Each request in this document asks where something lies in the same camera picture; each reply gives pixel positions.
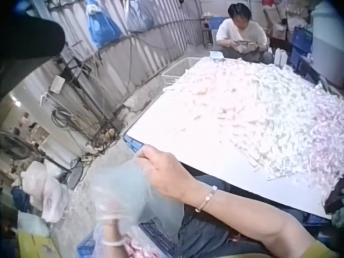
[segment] white table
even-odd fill
[[[229,184],[275,202],[312,213],[323,218],[322,193],[308,186],[302,174],[267,181],[263,168],[255,170],[247,158],[233,145],[223,146],[211,135],[211,129],[185,130],[178,134],[174,127],[183,117],[171,93],[166,92],[138,119],[126,135],[143,144],[173,153],[179,161]]]

